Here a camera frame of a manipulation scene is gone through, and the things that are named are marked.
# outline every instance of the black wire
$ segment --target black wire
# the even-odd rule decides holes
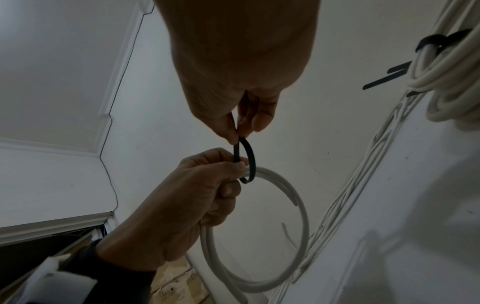
[[[110,215],[106,218],[105,222],[103,223],[103,226],[105,227],[105,224],[108,222],[109,218],[114,215],[115,211],[118,209],[119,207],[119,196],[117,194],[117,191],[115,190],[115,187],[114,187],[114,184],[112,183],[112,177],[110,176],[110,173],[109,173],[109,170],[107,169],[107,166],[105,166],[105,163],[104,163],[104,160],[102,159],[102,154],[104,152],[104,148],[105,148],[105,144],[107,143],[107,139],[109,138],[109,134],[110,134],[110,130],[112,129],[112,125],[114,124],[114,119],[112,118],[112,109],[114,108],[114,103],[115,103],[115,100],[117,100],[117,94],[119,93],[119,90],[120,90],[120,86],[122,86],[122,81],[124,79],[124,76],[125,76],[125,73],[127,72],[127,69],[129,68],[129,64],[130,64],[130,59],[132,59],[132,55],[134,53],[134,49],[135,49],[135,43],[137,42],[137,38],[139,36],[139,33],[140,33],[140,28],[142,28],[142,24],[144,22],[144,18],[146,15],[150,15],[151,13],[153,13],[155,10],[155,5],[153,6],[153,9],[148,12],[148,13],[145,13],[142,17],[141,17],[141,21],[140,21],[140,25],[138,27],[138,30],[136,32],[136,35],[135,35],[135,39],[133,40],[133,46],[131,48],[131,52],[130,52],[130,56],[128,57],[128,61],[126,63],[126,66],[125,66],[125,70],[123,71],[123,74],[121,75],[121,78],[120,78],[120,82],[118,84],[118,87],[116,89],[116,92],[115,92],[115,96],[113,98],[113,102],[111,103],[111,106],[110,106],[110,110],[108,112],[108,116],[110,117],[110,126],[108,127],[108,131],[106,133],[106,137],[105,137],[105,141],[103,142],[103,146],[101,147],[101,151],[100,151],[100,161],[101,161],[101,164],[103,165],[103,167],[105,168],[105,171],[106,171],[106,174],[108,176],[108,179],[110,181],[110,185],[111,185],[111,188],[113,189],[113,192],[115,193],[115,199],[116,199],[116,206],[115,206],[115,209],[113,209],[112,211],[110,211]],[[107,235],[107,229],[105,228],[105,232],[102,231],[102,233],[104,234],[104,236]]]

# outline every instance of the black sleeve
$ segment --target black sleeve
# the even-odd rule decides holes
[[[97,240],[64,262],[60,271],[76,273],[98,281],[85,304],[148,303],[156,272],[137,272],[101,260],[95,250]]]

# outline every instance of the hand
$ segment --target hand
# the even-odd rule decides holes
[[[265,129],[309,61],[320,1],[156,3],[193,115],[231,144]]]
[[[181,161],[122,225],[97,245],[99,257],[135,271],[156,271],[195,244],[201,225],[223,223],[242,190],[248,160],[224,149]]]

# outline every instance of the white ceiling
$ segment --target white ceiling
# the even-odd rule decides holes
[[[135,5],[0,1],[0,142],[98,151]]]

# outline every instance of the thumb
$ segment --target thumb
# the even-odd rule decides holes
[[[236,180],[243,176],[247,166],[244,162],[230,163],[221,162],[202,166],[202,173],[215,183],[222,183],[226,180]]]

